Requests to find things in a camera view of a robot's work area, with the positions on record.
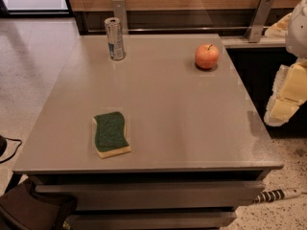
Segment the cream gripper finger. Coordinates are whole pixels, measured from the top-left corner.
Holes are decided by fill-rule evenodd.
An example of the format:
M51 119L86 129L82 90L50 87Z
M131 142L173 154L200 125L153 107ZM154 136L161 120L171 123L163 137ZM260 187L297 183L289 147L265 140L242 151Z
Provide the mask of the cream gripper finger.
M291 13L286 14L276 23L267 28L265 36L269 38L284 38L291 15Z
M272 85L264 122L270 127L288 123L307 101L307 59L299 58L291 66L281 65Z

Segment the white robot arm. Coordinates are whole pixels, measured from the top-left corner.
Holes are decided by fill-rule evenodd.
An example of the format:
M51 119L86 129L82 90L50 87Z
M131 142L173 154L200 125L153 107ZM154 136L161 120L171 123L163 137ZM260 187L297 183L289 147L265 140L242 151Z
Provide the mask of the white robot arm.
M270 26L265 36L284 38L286 51L297 57L291 66L279 67L266 106L265 124L280 127L307 101L307 0Z

